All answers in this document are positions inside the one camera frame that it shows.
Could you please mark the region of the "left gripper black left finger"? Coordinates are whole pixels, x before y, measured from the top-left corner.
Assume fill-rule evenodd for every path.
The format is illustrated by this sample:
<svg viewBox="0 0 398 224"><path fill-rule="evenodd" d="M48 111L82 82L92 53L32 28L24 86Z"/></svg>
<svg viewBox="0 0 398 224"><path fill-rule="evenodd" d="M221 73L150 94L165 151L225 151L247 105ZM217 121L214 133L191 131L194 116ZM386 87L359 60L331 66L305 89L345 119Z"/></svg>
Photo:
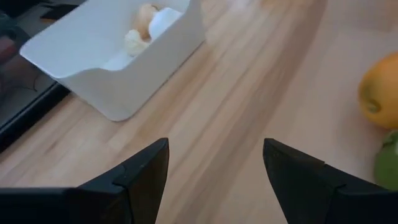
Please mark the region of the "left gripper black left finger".
<svg viewBox="0 0 398 224"><path fill-rule="evenodd" d="M0 188L0 224L155 224L168 167L160 138L78 187Z"/></svg>

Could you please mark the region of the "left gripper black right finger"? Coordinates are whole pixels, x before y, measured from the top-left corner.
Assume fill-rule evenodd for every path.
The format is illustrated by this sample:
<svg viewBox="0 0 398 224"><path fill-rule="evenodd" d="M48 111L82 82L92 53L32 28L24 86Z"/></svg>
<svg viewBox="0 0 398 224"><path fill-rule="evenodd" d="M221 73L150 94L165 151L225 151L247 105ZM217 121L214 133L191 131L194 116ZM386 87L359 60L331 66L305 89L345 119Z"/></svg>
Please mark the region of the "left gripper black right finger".
<svg viewBox="0 0 398 224"><path fill-rule="evenodd" d="M264 140L262 156L288 224L398 224L398 191L272 138Z"/></svg>

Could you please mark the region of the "orange yellow lemon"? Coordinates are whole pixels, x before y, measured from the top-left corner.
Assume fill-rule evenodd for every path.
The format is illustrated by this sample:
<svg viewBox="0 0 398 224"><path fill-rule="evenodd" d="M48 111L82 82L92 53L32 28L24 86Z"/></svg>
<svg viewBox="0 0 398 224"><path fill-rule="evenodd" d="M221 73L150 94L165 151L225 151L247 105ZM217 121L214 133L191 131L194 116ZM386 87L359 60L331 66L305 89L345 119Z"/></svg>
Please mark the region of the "orange yellow lemon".
<svg viewBox="0 0 398 224"><path fill-rule="evenodd" d="M359 107L372 123L398 129L398 52L375 63L358 85Z"/></svg>

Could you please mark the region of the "white garlic bulb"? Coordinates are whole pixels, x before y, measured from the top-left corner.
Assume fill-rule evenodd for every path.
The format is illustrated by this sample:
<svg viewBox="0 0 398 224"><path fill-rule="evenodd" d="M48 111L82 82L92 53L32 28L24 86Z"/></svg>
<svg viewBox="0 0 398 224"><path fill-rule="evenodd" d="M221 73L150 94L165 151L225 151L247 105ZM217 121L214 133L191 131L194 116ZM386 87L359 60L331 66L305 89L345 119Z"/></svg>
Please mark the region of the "white garlic bulb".
<svg viewBox="0 0 398 224"><path fill-rule="evenodd" d="M137 30L132 29L124 36L124 46L126 52L135 57L143 52L149 46L149 43L142 40Z"/></svg>

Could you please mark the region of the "green lime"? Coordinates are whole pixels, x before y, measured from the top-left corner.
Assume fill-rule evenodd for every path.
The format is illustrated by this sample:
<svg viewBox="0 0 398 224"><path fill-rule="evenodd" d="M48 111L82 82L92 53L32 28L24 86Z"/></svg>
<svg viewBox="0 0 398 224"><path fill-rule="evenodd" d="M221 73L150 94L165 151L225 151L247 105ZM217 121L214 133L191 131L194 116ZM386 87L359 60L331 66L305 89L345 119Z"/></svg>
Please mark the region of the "green lime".
<svg viewBox="0 0 398 224"><path fill-rule="evenodd" d="M381 187L398 191L398 130L386 136L375 156L374 179Z"/></svg>

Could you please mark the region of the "white plastic basket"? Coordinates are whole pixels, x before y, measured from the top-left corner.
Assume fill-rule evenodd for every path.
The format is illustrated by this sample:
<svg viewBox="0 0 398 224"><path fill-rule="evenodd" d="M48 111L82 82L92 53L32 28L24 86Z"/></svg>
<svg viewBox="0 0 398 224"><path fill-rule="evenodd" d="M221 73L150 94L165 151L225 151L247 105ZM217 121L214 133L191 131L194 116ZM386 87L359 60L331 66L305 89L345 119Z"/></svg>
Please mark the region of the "white plastic basket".
<svg viewBox="0 0 398 224"><path fill-rule="evenodd" d="M139 55L124 36L145 4L163 7ZM86 0L28 40L21 55L112 121L130 118L205 40L200 0Z"/></svg>

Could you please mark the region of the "black aluminium table frame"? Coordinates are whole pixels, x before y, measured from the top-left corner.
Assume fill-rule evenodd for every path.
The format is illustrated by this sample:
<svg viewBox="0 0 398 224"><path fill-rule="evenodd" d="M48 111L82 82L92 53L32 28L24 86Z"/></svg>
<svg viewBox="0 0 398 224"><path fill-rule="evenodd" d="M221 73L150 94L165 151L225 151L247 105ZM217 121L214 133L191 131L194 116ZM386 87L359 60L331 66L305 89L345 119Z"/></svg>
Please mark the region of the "black aluminium table frame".
<svg viewBox="0 0 398 224"><path fill-rule="evenodd" d="M35 123L56 107L71 91L59 83L52 84L9 121L0 126L0 154L17 141Z"/></svg>

